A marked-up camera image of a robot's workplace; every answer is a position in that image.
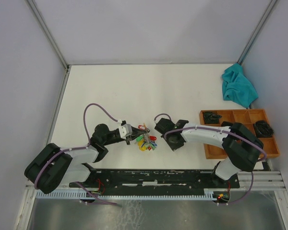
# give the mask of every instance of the blue object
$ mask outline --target blue object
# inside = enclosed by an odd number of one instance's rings
[[[224,101],[233,101],[248,108],[258,98],[255,88],[243,75],[242,66],[238,63],[227,68],[222,75],[222,79]]]

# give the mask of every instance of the gray floor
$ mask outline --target gray floor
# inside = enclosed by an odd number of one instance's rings
[[[241,196],[232,192],[232,200]],[[274,192],[251,193],[240,203],[116,200],[122,207],[75,200],[37,199],[29,230],[284,230]]]

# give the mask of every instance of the teal cloth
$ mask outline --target teal cloth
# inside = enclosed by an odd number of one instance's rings
[[[243,75],[242,66],[234,64],[224,71],[222,75],[223,99],[233,101],[248,108],[258,98],[258,94],[249,80]]]

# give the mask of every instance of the wooden organizer tray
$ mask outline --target wooden organizer tray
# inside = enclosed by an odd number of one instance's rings
[[[206,124],[204,122],[204,112],[213,112],[222,116],[219,119],[219,124]],[[202,110],[200,112],[201,125],[220,127],[223,121],[232,123],[239,122],[244,124],[254,135],[253,124],[256,121],[265,120],[269,123],[264,109],[237,109],[237,110]],[[271,138],[259,138],[264,144],[264,150],[268,158],[275,158],[279,156],[279,150],[275,142],[274,136]],[[227,154],[223,149],[213,145],[204,144],[205,154],[207,159],[225,159]]]

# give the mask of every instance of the small colorful toy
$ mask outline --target small colorful toy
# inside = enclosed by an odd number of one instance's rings
[[[139,146],[139,149],[141,151],[145,150],[155,150],[157,147],[157,144],[155,141],[157,140],[156,137],[149,135],[149,129],[146,127],[145,124],[139,125],[139,129],[146,130],[146,133],[140,135],[135,141]]]

